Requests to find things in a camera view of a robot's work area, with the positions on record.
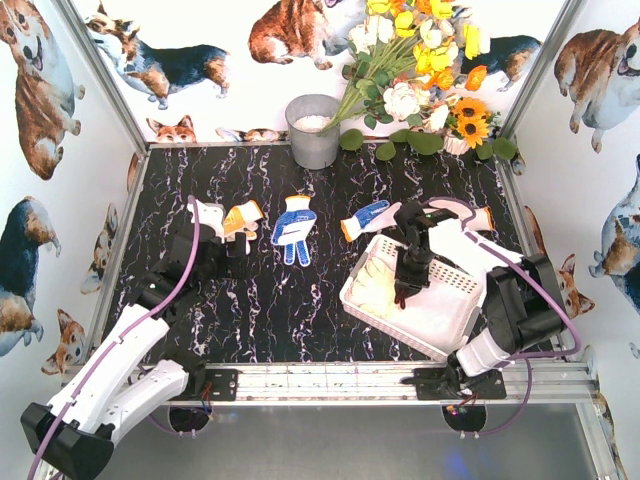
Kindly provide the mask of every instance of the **white contents in bucket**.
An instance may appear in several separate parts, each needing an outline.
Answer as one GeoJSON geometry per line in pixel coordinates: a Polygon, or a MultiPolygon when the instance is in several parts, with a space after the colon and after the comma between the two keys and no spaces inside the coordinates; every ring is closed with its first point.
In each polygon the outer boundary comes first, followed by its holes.
{"type": "Polygon", "coordinates": [[[309,133],[317,133],[324,130],[324,127],[329,125],[331,118],[323,117],[321,115],[309,115],[307,117],[302,117],[296,123],[293,124],[295,128],[298,130],[302,130],[303,132],[309,133]]]}

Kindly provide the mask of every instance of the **white plastic basket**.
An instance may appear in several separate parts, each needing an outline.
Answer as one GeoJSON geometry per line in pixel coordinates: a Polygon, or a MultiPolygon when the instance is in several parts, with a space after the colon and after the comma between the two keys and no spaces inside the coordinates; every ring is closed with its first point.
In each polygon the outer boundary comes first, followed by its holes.
{"type": "Polygon", "coordinates": [[[467,343],[479,309],[482,286],[469,275],[434,260],[429,267],[429,288],[406,301],[406,308],[382,319],[349,301],[358,271],[372,257],[396,268],[398,248],[405,248],[384,235],[376,235],[340,291],[344,310],[372,327],[441,362],[467,343]]]}

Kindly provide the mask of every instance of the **gray bucket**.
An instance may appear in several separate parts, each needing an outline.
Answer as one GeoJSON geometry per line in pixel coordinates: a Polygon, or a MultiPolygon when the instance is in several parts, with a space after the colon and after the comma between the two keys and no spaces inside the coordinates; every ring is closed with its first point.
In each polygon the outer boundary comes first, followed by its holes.
{"type": "Polygon", "coordinates": [[[302,95],[287,105],[285,117],[289,124],[289,138],[293,158],[301,167],[320,170],[336,161],[340,146],[340,125],[326,132],[310,133],[293,125],[303,117],[321,115],[333,118],[340,102],[328,95],[302,95]]]}

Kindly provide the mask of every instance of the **gray floor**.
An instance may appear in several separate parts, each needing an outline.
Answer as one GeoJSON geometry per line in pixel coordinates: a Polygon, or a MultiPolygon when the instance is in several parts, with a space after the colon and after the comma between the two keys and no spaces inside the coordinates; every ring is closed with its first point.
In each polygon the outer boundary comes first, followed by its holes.
{"type": "MultiPolygon", "coordinates": [[[[512,406],[492,406],[497,426],[512,406]]],[[[180,439],[143,422],[100,480],[587,480],[595,471],[572,405],[533,405],[508,430],[449,433],[438,407],[216,409],[180,439]]]]}

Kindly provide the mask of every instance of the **black marble tabletop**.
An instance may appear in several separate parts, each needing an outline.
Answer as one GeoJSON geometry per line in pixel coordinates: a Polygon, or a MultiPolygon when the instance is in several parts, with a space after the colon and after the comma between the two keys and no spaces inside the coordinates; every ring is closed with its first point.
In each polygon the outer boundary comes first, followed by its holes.
{"type": "Polygon", "coordinates": [[[152,150],[143,191],[127,240],[104,335],[128,293],[171,247],[170,232],[190,221],[187,196],[221,203],[227,211],[255,200],[265,214],[252,242],[247,280],[212,281],[205,299],[147,356],[155,362],[177,344],[210,363],[350,362],[422,360],[425,356],[347,315],[338,298],[352,267],[373,237],[347,243],[340,220],[377,200],[427,200],[451,196],[489,206],[493,239],[518,250],[518,240],[498,173],[470,155],[422,157],[399,150],[375,160],[375,144],[341,152],[321,171],[298,167],[288,145],[152,150]],[[282,248],[270,243],[290,195],[312,197],[318,220],[308,238],[311,265],[285,266],[282,248]]]}

